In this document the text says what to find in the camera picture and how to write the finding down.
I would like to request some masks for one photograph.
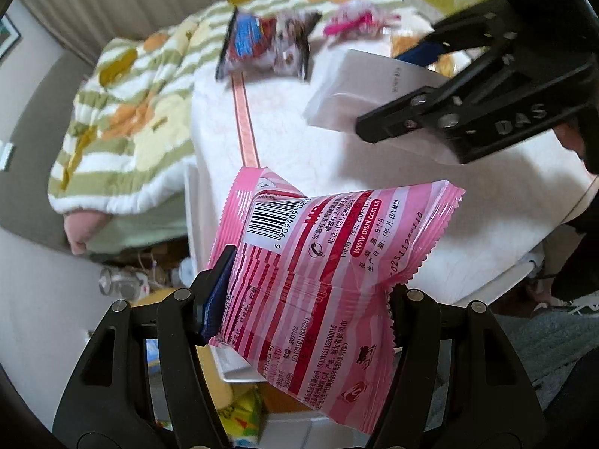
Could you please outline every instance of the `orange strip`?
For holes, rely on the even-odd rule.
[[[256,139],[252,128],[250,108],[247,104],[246,84],[243,74],[236,72],[231,76],[233,84],[233,98],[235,100],[235,119],[237,120],[237,133],[239,135],[239,147],[241,159],[246,167],[259,167],[258,150]]]

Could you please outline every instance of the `barcode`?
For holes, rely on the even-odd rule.
[[[303,201],[304,199],[256,201],[247,232],[266,238],[281,239],[281,231],[289,216]]]

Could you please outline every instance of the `black snack package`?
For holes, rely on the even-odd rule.
[[[318,12],[281,12],[266,17],[235,8],[216,68],[216,79],[235,71],[274,70],[305,80],[310,61],[308,37]]]

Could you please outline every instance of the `yellow green package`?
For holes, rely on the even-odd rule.
[[[262,400],[257,388],[222,408],[218,414],[225,432],[235,445],[250,446],[258,443]]]

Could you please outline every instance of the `pink snack bag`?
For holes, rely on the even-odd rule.
[[[219,335],[280,390],[374,430],[393,378],[387,305],[441,237],[464,190],[447,181],[307,198],[242,168],[209,268],[238,246]]]

